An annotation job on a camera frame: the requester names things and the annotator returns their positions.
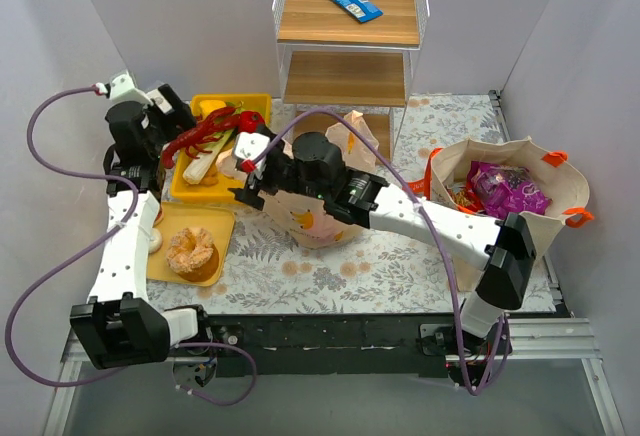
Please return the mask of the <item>beige canvas tote bag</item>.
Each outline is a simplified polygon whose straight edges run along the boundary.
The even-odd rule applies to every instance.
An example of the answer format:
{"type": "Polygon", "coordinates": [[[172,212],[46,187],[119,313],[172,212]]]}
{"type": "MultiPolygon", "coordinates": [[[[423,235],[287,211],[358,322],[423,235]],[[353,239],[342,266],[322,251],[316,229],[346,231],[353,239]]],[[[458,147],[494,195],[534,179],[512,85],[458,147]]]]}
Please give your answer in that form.
{"type": "Polygon", "coordinates": [[[563,151],[548,151],[526,138],[500,144],[466,139],[431,151],[414,193],[468,215],[527,221],[541,260],[564,227],[579,228],[594,216],[586,209],[585,176],[563,151]]]}

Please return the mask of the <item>red candy bag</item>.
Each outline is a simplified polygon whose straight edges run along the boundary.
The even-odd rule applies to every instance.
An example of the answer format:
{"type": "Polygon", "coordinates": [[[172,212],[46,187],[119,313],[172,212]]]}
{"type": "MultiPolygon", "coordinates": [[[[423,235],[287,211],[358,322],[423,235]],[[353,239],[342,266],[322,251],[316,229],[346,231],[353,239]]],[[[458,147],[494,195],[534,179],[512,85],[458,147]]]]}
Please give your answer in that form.
{"type": "Polygon", "coordinates": [[[482,202],[466,181],[453,182],[447,188],[447,192],[454,201],[455,206],[462,212],[476,214],[484,210],[482,202]]]}

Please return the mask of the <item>banana print plastic bag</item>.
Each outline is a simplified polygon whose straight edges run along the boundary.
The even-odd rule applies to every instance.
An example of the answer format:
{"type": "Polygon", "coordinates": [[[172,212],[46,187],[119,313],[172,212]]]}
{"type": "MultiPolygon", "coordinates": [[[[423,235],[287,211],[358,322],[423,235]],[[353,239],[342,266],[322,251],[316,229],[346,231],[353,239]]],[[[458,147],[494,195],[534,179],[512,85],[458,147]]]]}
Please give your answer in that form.
{"type": "MultiPolygon", "coordinates": [[[[293,143],[285,143],[285,153],[295,165],[295,188],[279,190],[274,196],[262,191],[266,213],[296,241],[307,248],[331,246],[349,241],[368,226],[368,211],[380,185],[374,174],[379,142],[362,113],[344,116],[349,124],[336,123],[324,133],[306,132],[293,143]]],[[[218,171],[242,187],[250,187],[247,174],[236,168],[232,151],[216,163],[218,171]]]]}

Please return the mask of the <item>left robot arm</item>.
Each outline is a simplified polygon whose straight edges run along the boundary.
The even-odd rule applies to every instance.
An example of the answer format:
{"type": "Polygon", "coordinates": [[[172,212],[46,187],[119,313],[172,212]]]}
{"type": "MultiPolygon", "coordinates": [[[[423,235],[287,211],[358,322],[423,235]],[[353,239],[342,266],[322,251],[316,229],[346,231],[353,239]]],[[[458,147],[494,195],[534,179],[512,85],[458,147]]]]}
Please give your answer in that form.
{"type": "Polygon", "coordinates": [[[113,104],[105,120],[114,140],[103,169],[109,226],[96,281],[84,304],[71,309],[70,324],[98,369],[163,362],[182,342],[212,337],[199,305],[164,312],[147,297],[147,265],[155,221],[161,213],[166,144],[196,125],[188,105],[168,84],[144,95],[126,96],[112,82],[113,104]]]}

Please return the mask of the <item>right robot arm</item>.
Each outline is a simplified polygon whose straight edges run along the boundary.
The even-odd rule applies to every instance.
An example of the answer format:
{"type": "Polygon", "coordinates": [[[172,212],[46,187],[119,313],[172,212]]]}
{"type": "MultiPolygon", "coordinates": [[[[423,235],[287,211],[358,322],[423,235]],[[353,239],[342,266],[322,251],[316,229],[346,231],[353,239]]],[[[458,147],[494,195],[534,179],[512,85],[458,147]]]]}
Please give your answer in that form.
{"type": "Polygon", "coordinates": [[[310,197],[347,225],[409,237],[464,260],[482,274],[457,311],[467,346],[486,339],[505,313],[521,307],[537,253],[524,217],[474,215],[420,200],[384,178],[345,164],[341,150],[318,132],[298,137],[290,151],[266,126],[242,132],[232,150],[247,175],[235,198],[262,209],[267,194],[310,197]]]}

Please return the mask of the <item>purple snack bag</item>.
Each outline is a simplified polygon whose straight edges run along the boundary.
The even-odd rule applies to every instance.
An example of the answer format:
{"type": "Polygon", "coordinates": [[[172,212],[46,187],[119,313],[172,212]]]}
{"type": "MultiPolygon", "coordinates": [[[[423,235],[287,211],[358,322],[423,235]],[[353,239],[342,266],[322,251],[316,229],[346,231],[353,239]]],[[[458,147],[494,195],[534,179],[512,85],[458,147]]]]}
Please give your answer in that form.
{"type": "Polygon", "coordinates": [[[498,219],[509,213],[545,215],[552,203],[525,167],[472,161],[467,182],[482,202],[485,214],[498,219]]]}

